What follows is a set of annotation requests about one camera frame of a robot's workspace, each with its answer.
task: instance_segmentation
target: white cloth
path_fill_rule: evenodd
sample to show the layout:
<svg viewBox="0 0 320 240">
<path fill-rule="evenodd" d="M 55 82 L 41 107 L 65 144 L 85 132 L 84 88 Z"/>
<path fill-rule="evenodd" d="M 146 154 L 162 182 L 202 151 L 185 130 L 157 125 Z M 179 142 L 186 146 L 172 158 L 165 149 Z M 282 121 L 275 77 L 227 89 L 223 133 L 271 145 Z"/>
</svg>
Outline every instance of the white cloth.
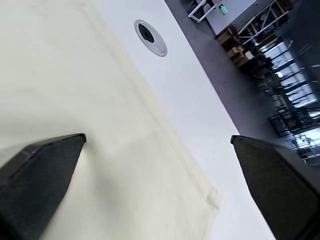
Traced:
<svg viewBox="0 0 320 240">
<path fill-rule="evenodd" d="M 208 239 L 220 196 L 92 3 L 4 0 L 0 29 L 0 147 L 87 136 L 42 239 Z"/>
</svg>

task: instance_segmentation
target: window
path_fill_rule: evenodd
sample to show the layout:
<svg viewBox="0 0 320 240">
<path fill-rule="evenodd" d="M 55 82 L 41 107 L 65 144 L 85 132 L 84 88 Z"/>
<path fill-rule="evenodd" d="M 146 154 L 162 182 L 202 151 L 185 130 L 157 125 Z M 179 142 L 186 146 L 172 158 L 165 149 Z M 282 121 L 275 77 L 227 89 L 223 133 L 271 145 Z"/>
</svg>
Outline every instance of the window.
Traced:
<svg viewBox="0 0 320 240">
<path fill-rule="evenodd" d="M 265 52 L 264 55 L 267 58 L 272 59 L 272 63 L 274 65 L 273 69 L 276 69 L 293 59 L 290 52 L 288 52 L 286 45 L 283 42 Z"/>
<path fill-rule="evenodd" d="M 277 69 L 293 59 L 283 42 L 266 51 L 264 55 L 267 58 L 271 58 L 273 69 Z M 300 72 L 300 68 L 295 62 L 275 74 L 280 78 L 280 84 L 285 90 L 294 88 L 296 85 L 306 81 L 305 76 Z M 295 108 L 301 108 L 317 101 L 308 84 L 294 88 L 286 95 Z"/>
</svg>

